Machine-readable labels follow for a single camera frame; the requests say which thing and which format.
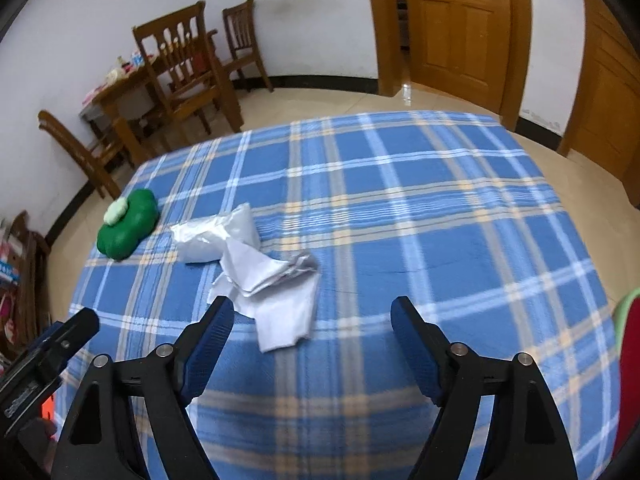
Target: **red fabric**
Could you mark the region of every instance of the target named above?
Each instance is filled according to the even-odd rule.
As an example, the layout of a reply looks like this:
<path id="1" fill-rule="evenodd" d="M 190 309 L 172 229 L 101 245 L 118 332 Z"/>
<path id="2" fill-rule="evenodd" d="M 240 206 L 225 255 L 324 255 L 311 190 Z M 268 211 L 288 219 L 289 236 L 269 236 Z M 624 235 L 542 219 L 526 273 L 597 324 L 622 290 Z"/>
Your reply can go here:
<path id="1" fill-rule="evenodd" d="M 613 453 L 625 443 L 640 419 L 640 298 L 631 304 L 626 318 L 620 354 L 620 421 Z"/>

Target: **blue plaid tablecloth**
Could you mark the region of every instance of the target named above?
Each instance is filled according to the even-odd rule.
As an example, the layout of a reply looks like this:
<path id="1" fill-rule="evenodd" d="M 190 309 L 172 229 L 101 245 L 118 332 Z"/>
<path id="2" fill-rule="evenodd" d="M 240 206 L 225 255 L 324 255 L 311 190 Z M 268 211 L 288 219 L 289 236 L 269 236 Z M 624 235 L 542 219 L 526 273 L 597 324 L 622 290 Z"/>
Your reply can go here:
<path id="1" fill-rule="evenodd" d="M 254 322 L 236 314 L 188 407 L 221 480 L 406 478 L 437 408 L 391 330 L 401 295 L 481 355 L 532 354 L 578 476 L 609 459 L 620 380 L 603 288 L 558 196 L 492 118 L 297 121 L 149 161 L 126 191 L 139 187 L 159 200 L 158 227 L 123 262 L 91 252 L 70 312 L 96 310 L 101 329 L 64 373 L 58 424 L 96 354 L 144 356 L 206 311 L 219 265 L 179 262 L 169 227 L 249 202 L 262 250 L 310 250 L 322 278 L 309 340 L 260 354 Z M 165 478 L 142 400 L 134 409 L 152 478 Z M 491 409 L 484 398 L 462 479 L 475 478 Z"/>

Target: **black baseboard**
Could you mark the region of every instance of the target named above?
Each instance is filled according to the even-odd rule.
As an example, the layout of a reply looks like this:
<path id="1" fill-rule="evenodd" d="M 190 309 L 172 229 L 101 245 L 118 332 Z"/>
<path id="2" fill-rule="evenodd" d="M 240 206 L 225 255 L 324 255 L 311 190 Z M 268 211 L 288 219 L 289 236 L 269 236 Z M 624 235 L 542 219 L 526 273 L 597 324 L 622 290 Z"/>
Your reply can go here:
<path id="1" fill-rule="evenodd" d="M 378 80 L 367 77 L 347 77 L 342 75 L 275 75 L 270 76 L 274 88 L 319 88 L 322 90 L 344 90 L 363 94 L 377 94 Z M 260 77 L 248 77 L 250 89 L 265 88 Z M 239 79 L 233 80 L 234 88 L 244 89 Z"/>
<path id="2" fill-rule="evenodd" d="M 558 134 L 522 117 L 519 117 L 516 123 L 516 133 L 554 151 L 558 149 L 562 140 Z"/>
<path id="3" fill-rule="evenodd" d="M 107 170 L 108 173 L 111 173 L 111 171 L 119 168 L 122 164 L 124 164 L 124 162 L 124 157 L 118 155 L 113 160 L 108 162 L 104 169 Z M 53 222 L 51 229 L 49 229 L 49 232 L 44 237 L 47 244 L 49 244 L 49 247 L 53 246 L 53 242 L 58 239 L 60 233 L 62 232 L 62 229 L 66 227 L 69 221 L 78 212 L 80 206 L 86 199 L 91 196 L 91 193 L 93 193 L 94 190 L 94 185 L 91 182 L 87 181 L 86 184 L 84 184 L 84 186 L 80 188 L 80 191 L 78 191 L 76 195 L 71 199 L 71 202 L 69 202 L 62 213 L 60 213 L 60 216 L 56 218 L 56 221 Z"/>

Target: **metal screw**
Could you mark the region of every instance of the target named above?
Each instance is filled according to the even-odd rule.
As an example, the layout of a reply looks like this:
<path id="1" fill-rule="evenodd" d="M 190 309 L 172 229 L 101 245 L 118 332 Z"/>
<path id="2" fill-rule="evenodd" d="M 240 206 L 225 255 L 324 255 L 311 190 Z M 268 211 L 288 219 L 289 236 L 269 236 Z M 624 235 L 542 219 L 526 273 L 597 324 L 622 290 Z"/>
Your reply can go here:
<path id="1" fill-rule="evenodd" d="M 469 347 L 464 343 L 453 343 L 453 345 L 451 345 L 451 352 L 455 355 L 463 356 L 469 352 Z"/>
<path id="2" fill-rule="evenodd" d="M 530 366 L 533 364 L 533 357 L 531 357 L 529 354 L 525 352 L 520 352 L 518 354 L 518 361 L 523 366 Z"/>
<path id="3" fill-rule="evenodd" d="M 94 359 L 94 366 L 96 368 L 102 368 L 108 362 L 109 362 L 109 356 L 105 354 L 100 354 L 98 355 L 98 357 Z"/>
<path id="4" fill-rule="evenodd" d="M 168 343 L 165 343 L 163 345 L 160 345 L 158 348 L 156 348 L 156 355 L 158 357 L 167 357 L 171 355 L 173 351 L 174 351 L 174 347 L 169 345 Z"/>

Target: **white plastic bag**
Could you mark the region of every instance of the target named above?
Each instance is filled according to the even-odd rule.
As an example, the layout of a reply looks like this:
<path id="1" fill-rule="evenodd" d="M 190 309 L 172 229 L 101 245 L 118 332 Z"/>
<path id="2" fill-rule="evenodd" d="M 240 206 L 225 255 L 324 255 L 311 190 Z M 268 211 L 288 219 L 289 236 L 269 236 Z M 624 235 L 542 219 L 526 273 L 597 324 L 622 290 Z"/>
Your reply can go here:
<path id="1" fill-rule="evenodd" d="M 248 203 L 239 205 L 231 213 L 196 218 L 170 229 L 178 258 L 187 264 L 219 260 L 225 251 L 225 240 L 229 237 L 260 249 L 260 236 Z"/>

